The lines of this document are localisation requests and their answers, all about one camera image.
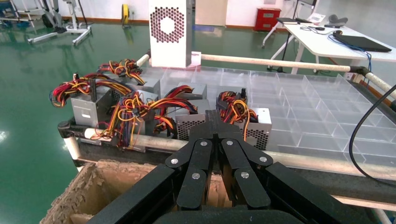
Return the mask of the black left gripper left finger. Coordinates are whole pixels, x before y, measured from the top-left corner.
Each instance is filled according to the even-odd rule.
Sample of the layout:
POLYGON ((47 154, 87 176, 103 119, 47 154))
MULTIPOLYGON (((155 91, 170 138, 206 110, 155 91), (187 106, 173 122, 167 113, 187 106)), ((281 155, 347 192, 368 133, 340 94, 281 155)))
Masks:
POLYGON ((207 200, 215 151, 215 119, 218 111, 207 110, 205 122, 190 130, 189 141, 168 157, 165 164, 175 170, 178 210, 200 210, 207 200))

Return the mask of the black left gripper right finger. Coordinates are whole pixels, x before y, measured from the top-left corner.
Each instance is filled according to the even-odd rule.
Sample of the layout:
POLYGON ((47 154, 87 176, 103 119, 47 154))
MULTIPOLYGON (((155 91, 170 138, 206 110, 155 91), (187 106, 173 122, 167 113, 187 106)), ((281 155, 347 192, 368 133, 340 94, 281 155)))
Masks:
POLYGON ((219 111, 216 112, 216 137, 221 176, 232 206, 268 209, 271 199, 263 184, 265 169, 273 164, 273 158, 247 143, 236 125, 221 120, 219 111))

